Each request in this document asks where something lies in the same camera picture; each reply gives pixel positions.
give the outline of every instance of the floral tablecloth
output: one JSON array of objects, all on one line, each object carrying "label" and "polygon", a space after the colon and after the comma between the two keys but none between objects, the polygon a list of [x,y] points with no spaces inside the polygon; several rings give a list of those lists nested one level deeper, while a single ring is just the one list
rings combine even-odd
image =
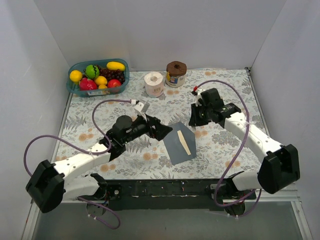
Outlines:
[{"label": "floral tablecloth", "polygon": [[[188,70],[184,85],[178,88],[166,85],[164,94],[159,98],[150,98],[146,94],[144,76],[147,73],[145,71],[130,72],[130,82],[125,91],[120,94],[90,98],[73,95],[64,123],[62,138],[83,149],[88,149],[98,142],[102,135],[95,129],[91,114],[93,108],[105,99],[144,100],[150,103],[148,115],[159,118],[166,125],[181,121],[187,126],[190,120],[190,105],[196,100],[195,96],[191,94],[193,87],[211,79],[232,84],[247,104],[250,121],[265,132],[245,70]],[[244,112],[244,107],[237,95],[228,86],[220,83],[208,83],[203,88],[217,88],[225,104],[234,103]],[[137,117],[132,105],[108,102],[98,108],[95,120],[101,129],[107,131],[121,115],[128,115],[133,119]],[[126,152],[115,160],[97,166],[79,177],[91,173],[98,173],[105,179],[209,179],[221,177],[241,141],[218,124],[211,123],[196,129],[189,128],[196,137],[197,157],[195,159],[173,166],[163,141],[158,142],[143,135],[128,143]],[[56,161],[64,160],[77,153],[73,148],[60,143]],[[256,171],[259,167],[260,163],[257,157],[245,147],[229,171],[229,175],[242,170]]]}]

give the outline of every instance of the popsicle stick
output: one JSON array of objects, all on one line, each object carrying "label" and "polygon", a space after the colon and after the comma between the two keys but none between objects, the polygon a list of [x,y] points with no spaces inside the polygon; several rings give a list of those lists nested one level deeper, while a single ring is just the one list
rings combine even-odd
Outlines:
[{"label": "popsicle stick", "polygon": [[182,134],[181,130],[177,131],[177,133],[178,133],[178,137],[179,137],[180,143],[182,144],[184,150],[186,151],[186,153],[188,155],[191,155],[191,152],[189,150],[189,147],[187,145],[187,142],[186,142],[186,140],[184,138],[184,135]]}]

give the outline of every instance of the fruit basket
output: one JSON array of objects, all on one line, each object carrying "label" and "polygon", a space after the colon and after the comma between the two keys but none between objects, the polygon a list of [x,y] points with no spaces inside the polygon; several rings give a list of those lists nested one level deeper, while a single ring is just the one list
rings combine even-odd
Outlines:
[{"label": "fruit basket", "polygon": [[121,86],[105,88],[105,89],[95,89],[95,90],[80,90],[79,85],[75,84],[68,77],[67,82],[66,82],[66,88],[68,89],[68,91],[70,93],[77,94],[79,97],[83,97],[83,98],[122,93],[129,83],[130,76],[129,76],[129,67],[128,67],[127,62],[125,60],[122,60],[119,58],[79,62],[79,63],[73,65],[69,69],[68,76],[70,75],[70,73],[73,70],[78,70],[83,73],[84,70],[86,69],[86,67],[89,65],[100,66],[101,68],[105,68],[107,63],[109,63],[109,62],[118,62],[118,63],[121,63],[124,65],[124,67],[125,67],[125,69],[123,71],[124,82]]}]

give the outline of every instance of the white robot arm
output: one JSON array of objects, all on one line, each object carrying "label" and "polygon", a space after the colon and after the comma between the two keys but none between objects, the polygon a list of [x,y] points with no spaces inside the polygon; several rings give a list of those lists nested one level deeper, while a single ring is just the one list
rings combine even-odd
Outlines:
[{"label": "white robot arm", "polygon": [[[244,139],[249,123],[237,106],[233,103],[224,104],[216,88],[198,89],[193,94],[197,95],[197,99],[191,105],[189,126],[214,122],[240,140]],[[261,167],[256,172],[242,171],[227,178],[228,187],[234,192],[264,189],[274,194],[300,178],[298,151],[293,145],[282,145],[253,124],[249,125],[245,145],[257,156]]]},{"label": "white robot arm", "polygon": [[[80,174],[108,163],[126,151],[126,143],[146,134],[161,141],[172,128],[161,124],[156,117],[146,114],[149,104],[138,101],[135,110],[138,117],[135,121],[123,115],[117,118],[106,136],[110,139],[111,148],[104,154],[79,153],[62,161],[50,163],[44,160],[37,166],[31,176],[26,191],[43,213],[56,208],[62,200],[75,199],[79,196],[92,196],[99,200],[106,195],[106,181],[97,173],[77,178]],[[106,138],[101,139],[88,152],[100,153],[108,149]]]}]

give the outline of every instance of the brown lid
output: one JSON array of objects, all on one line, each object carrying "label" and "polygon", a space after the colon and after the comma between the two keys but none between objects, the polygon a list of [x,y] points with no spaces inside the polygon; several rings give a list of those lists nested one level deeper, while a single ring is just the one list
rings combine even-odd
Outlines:
[{"label": "brown lid", "polygon": [[187,73],[187,65],[180,61],[173,61],[166,66],[166,71],[170,77],[182,76]]}]

